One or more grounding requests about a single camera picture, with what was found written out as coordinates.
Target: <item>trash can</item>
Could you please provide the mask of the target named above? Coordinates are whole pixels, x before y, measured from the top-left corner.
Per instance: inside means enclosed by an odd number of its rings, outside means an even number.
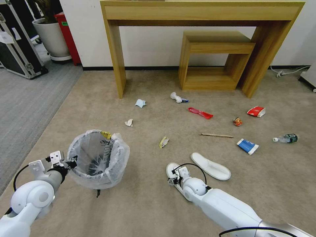
[[[70,55],[72,57],[73,64],[75,66],[77,66],[78,63],[81,63],[81,60],[80,60],[75,42],[73,41],[73,37],[71,35],[65,14],[64,14],[64,12],[61,12],[61,13],[56,14],[55,17],[58,21],[59,27],[63,33],[64,38],[65,38],[67,47],[68,47]]]
[[[69,175],[90,189],[107,189],[117,185],[124,174],[130,148],[119,133],[88,130],[71,143],[67,160],[77,158],[77,167]]]

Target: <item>wooden console table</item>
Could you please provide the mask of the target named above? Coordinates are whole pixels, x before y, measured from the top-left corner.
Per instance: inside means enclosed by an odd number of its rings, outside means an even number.
[[[118,96],[126,83],[119,26],[256,26],[239,85],[251,98],[304,2],[288,0],[101,0]]]

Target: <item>wooden stick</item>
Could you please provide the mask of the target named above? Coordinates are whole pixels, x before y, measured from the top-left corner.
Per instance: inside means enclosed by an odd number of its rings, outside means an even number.
[[[213,134],[213,133],[200,133],[200,135],[213,136],[213,137],[229,137],[229,138],[233,138],[233,136],[230,136],[230,135],[221,135],[221,134]]]

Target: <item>white plastic bottle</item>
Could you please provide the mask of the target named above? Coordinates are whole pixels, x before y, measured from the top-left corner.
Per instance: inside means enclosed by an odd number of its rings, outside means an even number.
[[[285,134],[282,137],[272,138],[272,141],[282,143],[293,143],[297,141],[297,136],[295,134]]]

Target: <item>candy wrapper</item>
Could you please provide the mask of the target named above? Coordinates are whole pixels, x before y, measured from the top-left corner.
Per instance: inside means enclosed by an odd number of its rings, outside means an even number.
[[[240,125],[243,124],[243,122],[241,121],[241,119],[239,117],[235,118],[233,121],[234,125],[239,127]]]
[[[169,141],[169,138],[164,136],[163,139],[161,140],[161,142],[159,143],[159,147],[163,148],[165,145],[167,145],[168,141]]]
[[[255,117],[262,117],[265,113],[266,113],[266,109],[259,106],[253,107],[247,112],[247,114],[255,116]]]

